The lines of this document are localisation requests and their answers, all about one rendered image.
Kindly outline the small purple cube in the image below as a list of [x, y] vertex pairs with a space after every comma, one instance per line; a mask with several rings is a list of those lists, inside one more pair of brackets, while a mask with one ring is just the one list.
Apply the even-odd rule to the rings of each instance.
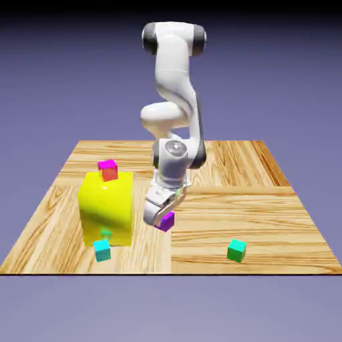
[[168, 214], [166, 214], [160, 221], [159, 225], [155, 225], [155, 227], [161, 231], [167, 232], [174, 226], [175, 220], [175, 212], [172, 210]]

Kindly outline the small green cube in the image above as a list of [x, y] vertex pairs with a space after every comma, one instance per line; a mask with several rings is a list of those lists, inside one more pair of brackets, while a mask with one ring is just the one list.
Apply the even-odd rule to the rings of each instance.
[[227, 259], [240, 263], [246, 254], [246, 243], [232, 239], [227, 249]]

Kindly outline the small cyan cube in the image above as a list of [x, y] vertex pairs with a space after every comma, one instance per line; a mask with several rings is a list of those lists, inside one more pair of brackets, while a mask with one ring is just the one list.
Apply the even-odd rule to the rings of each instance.
[[110, 244], [107, 239], [94, 241], [93, 247], [97, 262], [107, 261], [111, 259]]

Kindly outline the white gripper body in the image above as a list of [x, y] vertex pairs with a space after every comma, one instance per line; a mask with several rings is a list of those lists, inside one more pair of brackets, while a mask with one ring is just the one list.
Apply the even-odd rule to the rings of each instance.
[[146, 194], [144, 202], [144, 222], [159, 225], [160, 221], [185, 199], [186, 189], [171, 190], [153, 186]]

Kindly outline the small magenta cube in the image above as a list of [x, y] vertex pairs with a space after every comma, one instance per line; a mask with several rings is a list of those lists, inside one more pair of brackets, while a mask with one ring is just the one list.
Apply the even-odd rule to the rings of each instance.
[[118, 179], [118, 165], [112, 159], [99, 161], [98, 170], [104, 182]]

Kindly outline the large yellow box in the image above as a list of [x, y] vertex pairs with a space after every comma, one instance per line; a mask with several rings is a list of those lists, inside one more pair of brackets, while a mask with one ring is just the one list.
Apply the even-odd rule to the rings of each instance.
[[119, 172], [104, 182], [88, 172], [77, 194], [83, 240], [86, 246], [107, 239], [111, 246], [130, 246], [134, 228], [133, 174]]

